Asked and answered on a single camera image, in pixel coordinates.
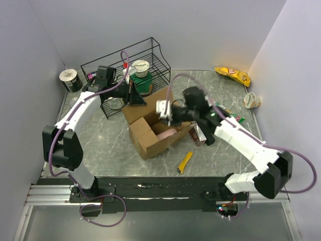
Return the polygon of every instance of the marble countertop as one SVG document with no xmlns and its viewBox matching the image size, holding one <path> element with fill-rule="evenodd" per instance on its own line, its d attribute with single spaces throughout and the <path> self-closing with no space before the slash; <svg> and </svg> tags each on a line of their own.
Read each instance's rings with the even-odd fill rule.
<svg viewBox="0 0 321 241">
<path fill-rule="evenodd" d="M 245 95 L 243 85 L 214 71 L 172 71 L 172 79 L 181 72 L 194 76 L 206 86 L 215 101 L 246 118 L 242 125 L 258 137 L 253 113 L 242 104 Z M 193 85 L 191 80 L 179 78 L 173 84 L 174 98 L 181 98 L 182 91 Z M 61 118 L 70 110 L 69 101 L 79 94 L 80 92 L 67 94 Z M 128 124 L 123 113 L 119 112 L 107 119 L 100 108 L 89 119 L 79 140 L 84 150 L 85 165 L 98 177 L 225 176 L 231 172 L 245 173 L 255 170 L 242 154 L 225 141 L 216 138 L 216 142 L 211 146 L 197 147 L 190 135 L 186 135 L 162 154 L 143 160 L 129 139 Z M 177 172 L 177 167 L 188 152 L 194 154 L 181 175 Z M 42 177 L 50 177 L 48 166 L 45 167 Z"/>
</svg>

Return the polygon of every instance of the bag of chips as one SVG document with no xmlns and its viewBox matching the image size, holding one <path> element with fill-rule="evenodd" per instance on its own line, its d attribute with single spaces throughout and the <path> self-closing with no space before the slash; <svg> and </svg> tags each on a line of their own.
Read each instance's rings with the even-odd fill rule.
<svg viewBox="0 0 321 241">
<path fill-rule="evenodd" d="M 224 68 L 224 67 L 215 67 L 215 71 L 218 72 L 219 74 L 231 77 L 236 82 L 240 84 L 244 84 L 246 87 L 250 86 L 251 79 L 244 72 L 241 72 L 235 69 Z"/>
</svg>

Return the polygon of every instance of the open cardboard box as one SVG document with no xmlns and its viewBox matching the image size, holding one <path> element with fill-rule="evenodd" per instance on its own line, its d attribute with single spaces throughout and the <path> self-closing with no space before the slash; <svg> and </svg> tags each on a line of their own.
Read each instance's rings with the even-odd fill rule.
<svg viewBox="0 0 321 241">
<path fill-rule="evenodd" d="M 161 123 L 156 114 L 156 101 L 166 99 L 167 90 L 168 87 L 146 97 L 146 106 L 126 106 L 122 109 L 129 124 L 129 137 L 144 160 L 162 153 L 192 128 L 190 122 L 184 122 L 180 127 L 168 127 Z M 169 129 L 175 129 L 177 133 L 159 140 L 157 135 Z"/>
</svg>

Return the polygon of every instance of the black wire rack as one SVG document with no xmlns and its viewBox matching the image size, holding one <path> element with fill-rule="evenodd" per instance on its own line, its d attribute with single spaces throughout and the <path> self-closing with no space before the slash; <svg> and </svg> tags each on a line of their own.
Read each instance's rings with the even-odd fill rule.
<svg viewBox="0 0 321 241">
<path fill-rule="evenodd" d="M 148 72 L 152 75 L 151 94 L 170 83 L 171 67 L 162 54 L 161 45 L 153 37 L 81 65 L 81 70 L 84 73 L 87 82 L 90 81 L 87 75 L 90 72 L 97 70 L 99 65 L 114 67 L 116 68 L 115 76 L 123 76 L 122 71 L 124 67 L 123 62 L 120 59 L 120 52 L 122 50 L 125 50 L 128 53 L 130 65 L 139 59 L 146 60 L 149 63 Z M 108 103 L 109 101 L 110 99 L 105 100 L 100 106 L 107 118 L 121 111 L 121 109 L 111 109 Z"/>
</svg>

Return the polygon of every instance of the white cup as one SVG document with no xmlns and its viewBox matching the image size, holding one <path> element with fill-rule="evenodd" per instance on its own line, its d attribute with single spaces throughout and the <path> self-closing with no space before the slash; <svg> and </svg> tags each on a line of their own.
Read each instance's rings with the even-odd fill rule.
<svg viewBox="0 0 321 241">
<path fill-rule="evenodd" d="M 259 107 L 261 105 L 261 98 L 255 95 L 253 92 L 250 92 L 245 95 L 243 104 L 247 109 Z"/>
</svg>

